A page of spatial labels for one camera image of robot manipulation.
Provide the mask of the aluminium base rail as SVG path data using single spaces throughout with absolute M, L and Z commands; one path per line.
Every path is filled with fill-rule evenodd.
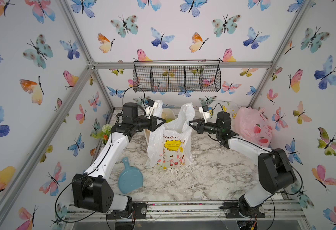
M 141 201 L 127 209 L 132 214 L 122 217 L 117 211 L 95 213 L 85 221 L 119 220 L 135 217 L 141 221 L 206 221 L 206 220 L 305 220 L 306 215 L 295 200 L 268 200 L 254 214 L 240 214 L 236 201 Z

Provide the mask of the potted plant white pot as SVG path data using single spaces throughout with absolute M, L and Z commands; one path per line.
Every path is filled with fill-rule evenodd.
M 112 125 L 105 124 L 103 127 L 97 130 L 93 130 L 91 137 L 95 139 L 100 139 L 104 145 L 107 144 L 109 137 L 111 135 Z

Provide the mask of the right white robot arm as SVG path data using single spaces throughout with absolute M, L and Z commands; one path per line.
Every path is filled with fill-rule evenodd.
M 275 193 L 296 182 L 295 172 L 285 151 L 266 148 L 242 138 L 232 130 L 229 113 L 219 112 L 214 123 L 201 118 L 189 121 L 189 126 L 198 134 L 214 134 L 220 146 L 242 153 L 257 163 L 259 182 L 240 197 L 242 212 L 249 213 Z

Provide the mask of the white cartoon print plastic bag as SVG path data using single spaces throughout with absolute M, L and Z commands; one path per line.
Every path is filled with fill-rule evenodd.
M 195 117 L 191 103 L 184 104 L 176 119 L 150 132 L 147 147 L 148 168 L 180 168 L 193 164 L 192 131 L 189 121 Z

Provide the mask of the white lemon print plastic bag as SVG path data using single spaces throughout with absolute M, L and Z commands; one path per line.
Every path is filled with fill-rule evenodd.
M 232 120 L 235 119 L 237 112 L 241 107 L 232 101 L 215 100 L 208 105 L 208 108 L 210 113 L 208 121 L 212 122 L 216 121 L 217 114 L 222 111 L 229 113 Z

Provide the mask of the light green pear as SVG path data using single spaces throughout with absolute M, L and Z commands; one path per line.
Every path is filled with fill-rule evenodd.
M 166 119 L 166 123 L 169 123 L 169 122 L 171 122 L 171 121 L 173 121 L 174 119 L 172 119 L 172 118 L 167 118 Z

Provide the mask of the pink apple print plastic bag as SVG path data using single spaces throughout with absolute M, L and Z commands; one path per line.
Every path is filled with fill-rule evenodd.
M 244 139 L 263 147 L 272 140 L 272 128 L 268 119 L 259 111 L 242 107 L 234 119 L 235 132 Z

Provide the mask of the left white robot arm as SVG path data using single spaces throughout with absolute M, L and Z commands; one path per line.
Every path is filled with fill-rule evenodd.
M 84 174 L 76 174 L 72 180 L 74 205 L 77 208 L 107 213 L 108 211 L 132 213 L 132 199 L 126 195 L 114 193 L 108 181 L 112 169 L 127 147 L 132 137 L 145 129 L 155 131 L 165 120 L 154 114 L 162 108 L 162 101 L 148 100 L 144 115 L 139 115 L 141 106 L 138 103 L 126 103 L 122 113 L 117 115 L 117 122 L 111 128 L 111 134 L 103 150 L 85 170 Z

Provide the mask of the blue paddle shaped board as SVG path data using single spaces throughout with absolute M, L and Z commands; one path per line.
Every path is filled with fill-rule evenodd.
M 128 194 L 143 186 L 144 178 L 141 171 L 129 164 L 128 157 L 122 159 L 125 169 L 121 172 L 118 179 L 119 190 L 123 194 Z

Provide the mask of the white rectangular fruit tray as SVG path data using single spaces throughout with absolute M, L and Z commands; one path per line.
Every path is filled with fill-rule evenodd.
M 163 116 L 162 118 L 165 120 L 167 118 L 176 119 L 176 115 L 174 114 L 174 111 L 170 108 L 163 108 L 162 116 Z M 144 130 L 144 135 L 145 135 L 145 139 L 147 143 L 149 143 L 150 132 L 151 131 L 149 131 L 148 129 Z

